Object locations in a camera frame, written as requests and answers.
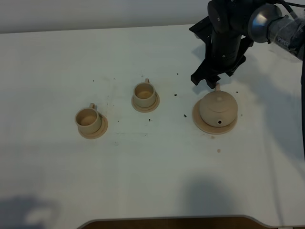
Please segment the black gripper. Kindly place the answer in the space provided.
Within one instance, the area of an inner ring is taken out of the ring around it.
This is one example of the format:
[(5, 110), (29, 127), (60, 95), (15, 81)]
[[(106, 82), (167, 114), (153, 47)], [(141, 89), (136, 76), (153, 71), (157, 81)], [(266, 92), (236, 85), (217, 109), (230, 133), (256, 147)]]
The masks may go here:
[(254, 43), (242, 38), (242, 34), (230, 26), (229, 12), (234, 3), (229, 0), (212, 0), (208, 3), (208, 16), (189, 28), (205, 43), (205, 56), (198, 69), (191, 75), (191, 81), (198, 85), (206, 80), (214, 89), (220, 74), (229, 77), (245, 62), (245, 52)]

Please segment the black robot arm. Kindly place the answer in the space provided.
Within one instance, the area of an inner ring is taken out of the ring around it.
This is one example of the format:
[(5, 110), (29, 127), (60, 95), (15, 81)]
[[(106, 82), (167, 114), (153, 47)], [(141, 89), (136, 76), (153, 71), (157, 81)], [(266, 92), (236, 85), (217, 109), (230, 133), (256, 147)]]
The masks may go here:
[(222, 73), (232, 76), (256, 43), (274, 43), (304, 60), (305, 21), (284, 0), (211, 0), (208, 16), (189, 30), (205, 43), (205, 59), (191, 75), (215, 88)]

